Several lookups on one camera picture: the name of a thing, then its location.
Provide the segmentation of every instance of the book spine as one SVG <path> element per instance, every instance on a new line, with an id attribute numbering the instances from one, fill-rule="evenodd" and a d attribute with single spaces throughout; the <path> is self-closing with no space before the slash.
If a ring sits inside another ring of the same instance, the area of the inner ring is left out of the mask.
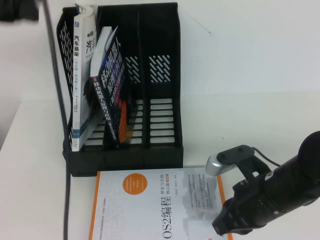
<path id="1" fill-rule="evenodd" d="M 92 82 L 93 82 L 93 87 L 95 90 L 95 93 L 97 95 L 97 98 L 99 100 L 103 115 L 105 117 L 105 125 L 107 125 L 109 129 L 110 136 L 113 141 L 113 146 L 118 147 L 119 145 L 119 140 L 116 136 L 116 131 L 115 131 L 115 123 L 113 116 L 111 115 L 111 107 L 109 105 L 109 101 L 106 100 L 106 96 L 104 94 L 103 88 L 98 80 L 98 77 L 91 77 Z"/>
<path id="2" fill-rule="evenodd" d="M 74 132 L 80 131 L 81 117 L 81 71 L 83 51 L 83 21 L 75 20 L 73 23 L 73 105 L 72 105 L 72 151 L 80 150 L 80 135 Z"/>

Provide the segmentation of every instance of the black cable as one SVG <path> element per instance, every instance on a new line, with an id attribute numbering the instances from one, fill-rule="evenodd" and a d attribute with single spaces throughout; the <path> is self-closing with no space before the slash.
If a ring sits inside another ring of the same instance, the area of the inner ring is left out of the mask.
<path id="1" fill-rule="evenodd" d="M 47 0 L 42 0 L 42 1 L 43 1 L 43 9 L 44 9 L 46 28 L 47 28 L 49 44 L 50 44 L 50 52 L 51 52 L 51 58 L 52 58 L 54 81 L 55 81 L 56 92 L 58 95 L 61 120 L 62 120 L 62 126 L 63 126 L 63 134 L 64 134 L 64 141 L 63 142 L 64 142 L 64 149 L 65 149 L 66 176 L 65 176 L 63 239 L 68 240 L 68 219 L 69 219 L 70 184 L 71 184 L 71 175 L 70 175 L 69 166 L 70 166 L 71 146 L 70 146 L 70 141 L 69 141 L 69 131 L 68 131 L 66 110 L 65 110 L 65 106 L 64 106 L 61 85 L 60 85 L 60 79 L 59 79 L 59 70 L 58 70 L 57 55 L 56 55 L 56 48 L 55 48 L 55 39 L 54 39 L 53 30 L 52 30 L 49 7 L 48 7 Z"/>
<path id="2" fill-rule="evenodd" d="M 280 165 L 272 160 L 270 160 L 269 158 L 267 158 L 262 152 L 260 152 L 258 149 L 256 149 L 255 147 L 252 147 L 253 150 L 255 150 L 258 154 L 260 154 L 261 157 L 263 157 L 265 160 L 267 160 L 269 163 L 276 165 L 277 167 L 279 167 Z"/>

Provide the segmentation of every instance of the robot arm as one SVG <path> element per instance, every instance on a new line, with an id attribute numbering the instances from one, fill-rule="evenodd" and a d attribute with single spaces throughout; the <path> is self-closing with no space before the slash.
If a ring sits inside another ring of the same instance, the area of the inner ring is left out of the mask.
<path id="1" fill-rule="evenodd" d="M 233 198 L 212 223 L 221 236 L 248 234 L 320 197 L 320 131 L 304 140 L 297 156 L 273 171 L 255 156 L 254 148 L 241 145 L 209 157 L 206 172 L 217 176 L 235 167 L 245 179 L 233 186 Z"/>

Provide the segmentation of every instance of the white book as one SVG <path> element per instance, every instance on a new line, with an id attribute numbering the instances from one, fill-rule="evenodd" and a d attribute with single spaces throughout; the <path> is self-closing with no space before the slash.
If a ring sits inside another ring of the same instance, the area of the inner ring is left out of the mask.
<path id="1" fill-rule="evenodd" d="M 204 167 L 98 172 L 89 240 L 231 240 L 212 227 L 224 201 Z"/>
<path id="2" fill-rule="evenodd" d="M 93 111 L 85 96 L 85 84 L 90 78 L 91 58 L 97 43 L 94 10 L 77 5 L 80 14 L 73 25 L 73 108 L 72 151 L 79 151 L 102 119 L 100 111 Z"/>
<path id="3" fill-rule="evenodd" d="M 91 59 L 90 77 L 96 77 L 99 74 L 101 64 L 106 56 L 106 44 L 112 35 L 112 27 L 104 26 L 101 30 L 98 42 Z"/>

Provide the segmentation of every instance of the ventilation holes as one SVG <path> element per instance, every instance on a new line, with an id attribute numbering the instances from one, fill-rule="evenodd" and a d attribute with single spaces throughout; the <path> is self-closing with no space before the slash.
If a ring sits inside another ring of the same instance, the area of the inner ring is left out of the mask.
<path id="1" fill-rule="evenodd" d="M 172 99 L 151 99 L 150 103 L 150 143 L 174 143 L 175 131 Z"/>
<path id="2" fill-rule="evenodd" d="M 170 56 L 149 56 L 150 77 L 152 83 L 167 83 L 170 78 Z"/>
<path id="3" fill-rule="evenodd" d="M 69 91 L 73 91 L 73 63 L 74 63 L 74 57 L 73 57 L 73 47 L 71 40 L 70 33 L 67 28 L 66 22 L 64 22 L 64 25 L 60 31 L 59 34 L 59 42 L 61 44 L 62 48 L 62 63 L 66 69 L 66 78 L 69 83 Z"/>
<path id="4" fill-rule="evenodd" d="M 140 84 L 140 71 L 138 57 L 131 56 L 125 58 L 126 68 L 128 69 L 129 78 L 134 84 Z"/>
<path id="5" fill-rule="evenodd" d="M 129 118 L 128 128 L 132 130 L 131 146 L 138 146 L 142 143 L 142 116 L 143 116 L 143 101 L 137 100 L 136 117 Z M 90 137 L 86 140 L 86 147 L 102 147 L 105 133 L 106 119 L 104 118 L 95 128 Z"/>

